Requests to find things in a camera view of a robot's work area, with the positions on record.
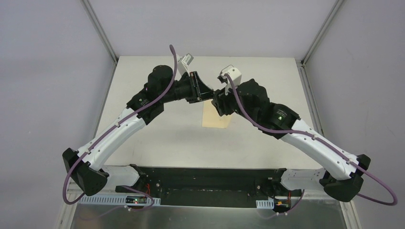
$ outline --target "white wall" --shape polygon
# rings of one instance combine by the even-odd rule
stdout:
[[[302,59],[335,0],[91,0],[117,55]]]
[[[355,198],[363,228],[405,223],[405,1],[347,1],[310,59],[307,74],[326,137],[367,154],[369,171],[399,197],[395,207]],[[369,178],[362,193],[389,194]]]
[[[0,228],[52,228],[113,63],[79,0],[0,3]]]

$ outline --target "white mounting bracket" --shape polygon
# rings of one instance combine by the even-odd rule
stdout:
[[[177,70],[179,71],[180,75],[183,76],[184,73],[189,73],[189,65],[194,60],[194,57],[191,54],[187,54],[177,61]]]
[[[231,84],[228,82],[228,78],[225,76],[228,74],[232,81],[235,84],[235,87],[237,88],[240,85],[241,79],[242,79],[242,73],[235,68],[233,65],[228,65],[226,68],[222,69],[221,73],[219,76],[222,78],[223,82],[227,82],[225,86],[225,95],[228,95],[229,93],[229,88],[232,88]]]

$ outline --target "dual-arm robot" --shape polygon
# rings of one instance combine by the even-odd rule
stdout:
[[[79,158],[82,158],[73,170],[71,178],[87,196],[98,193],[106,185],[137,186],[140,177],[145,175],[138,167],[105,166],[104,163],[131,135],[160,115],[165,103],[185,99],[192,104],[212,99],[212,104],[220,116],[237,113],[245,117],[237,103],[229,79],[237,87],[237,96],[254,122],[270,130],[298,130],[313,135],[311,138],[297,133],[274,134],[263,131],[264,134],[295,146],[323,166],[316,170],[278,169],[277,179],[269,177],[269,185],[273,189],[324,190],[332,198],[344,202],[350,201],[360,191],[363,172],[353,166],[353,163],[367,170],[370,164],[369,157],[355,156],[343,151],[310,128],[293,110],[283,104],[270,102],[266,89],[254,79],[241,83],[242,74],[232,65],[224,68],[218,77],[222,83],[226,83],[226,86],[214,91],[202,82],[197,72],[188,71],[188,65],[192,59],[193,57],[189,54],[182,57],[178,61],[181,79],[174,81],[159,101],[133,115],[134,111],[147,106],[161,95],[171,82],[173,70],[166,65],[156,66],[149,74],[148,82],[144,84],[143,89],[132,97],[127,107],[110,126],[77,151],[69,148],[63,153],[67,171]],[[349,158],[349,161],[344,160],[315,138],[322,139],[338,149]]]

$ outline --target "cable clip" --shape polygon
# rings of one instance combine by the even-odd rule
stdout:
[[[353,162],[353,159],[352,158],[348,158],[347,160],[346,160],[346,164],[350,164],[350,162]]]

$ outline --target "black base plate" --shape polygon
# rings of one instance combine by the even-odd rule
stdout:
[[[288,190],[280,184],[285,169],[211,169],[137,167],[142,171],[133,188],[160,198],[161,205],[256,208],[256,200],[273,196],[287,196]],[[117,186],[116,192],[128,193]],[[291,192],[300,196],[301,191]]]

